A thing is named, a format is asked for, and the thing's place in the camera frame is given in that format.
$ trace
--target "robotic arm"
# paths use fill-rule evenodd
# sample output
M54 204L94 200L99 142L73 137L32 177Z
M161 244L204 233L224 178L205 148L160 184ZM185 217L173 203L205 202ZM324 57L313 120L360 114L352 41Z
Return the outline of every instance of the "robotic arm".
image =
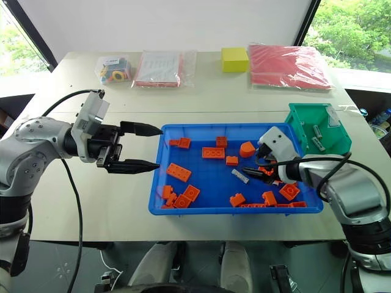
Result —
M155 136L152 125L122 121L102 125L109 103L104 91L90 92L73 125L49 117L30 119L13 135L0 141L0 293L10 291L10 277L24 270L30 235L23 233L31 195L43 172L54 159L79 156L96 162L109 173L136 174L152 171L158 164L143 160L119 161L119 140L125 133Z
M317 187L339 162L316 158L343 158L338 155L306 155L300 159L290 139L272 127L258 141L257 157L274 156L279 178L285 183L302 181ZM353 292L391 292L391 222L382 196L372 180L361 169L344 164L322 186L321 193L341 223L354 261L351 271Z

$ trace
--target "yellow sponge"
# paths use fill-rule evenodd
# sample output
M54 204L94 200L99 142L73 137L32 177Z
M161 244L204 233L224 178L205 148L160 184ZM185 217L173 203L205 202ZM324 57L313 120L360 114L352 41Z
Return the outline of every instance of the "yellow sponge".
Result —
M222 48L221 66L223 72L246 72L249 68L249 57L246 49Z

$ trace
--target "clear plastic bag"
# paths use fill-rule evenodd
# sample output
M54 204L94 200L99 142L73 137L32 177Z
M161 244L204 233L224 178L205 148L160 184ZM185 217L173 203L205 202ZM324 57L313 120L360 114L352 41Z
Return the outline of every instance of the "clear plastic bag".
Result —
M330 90L327 64L313 47L250 45L253 86Z
M95 74L102 84L131 80L131 65L126 55L100 57L95 66Z
M132 87L193 87L197 51L144 51Z

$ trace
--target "green container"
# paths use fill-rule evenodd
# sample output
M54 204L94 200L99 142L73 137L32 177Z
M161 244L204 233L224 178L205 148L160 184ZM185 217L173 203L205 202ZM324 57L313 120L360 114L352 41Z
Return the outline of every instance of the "green container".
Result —
M345 154L352 141L331 104L289 104L291 112L285 122L293 127L305 154ZM314 125L318 125L323 138L319 139L324 151L312 142Z

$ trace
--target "floor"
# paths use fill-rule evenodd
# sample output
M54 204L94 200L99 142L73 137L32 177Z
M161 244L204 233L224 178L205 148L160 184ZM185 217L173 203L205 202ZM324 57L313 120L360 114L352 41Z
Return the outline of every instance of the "floor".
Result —
M182 282L219 284L220 242L188 242ZM280 242L242 242L250 257L255 292L271 292L269 265L286 264L298 293L338 292L342 259L332 256L327 243L286 248ZM127 283L151 242L115 242L104 252L109 266L124 270L118 287ZM77 248L32 241L26 270L13 278L14 293L66 292L75 266ZM73 293L93 292L108 271L99 250L83 248L81 266ZM349 281L346 292L351 292Z

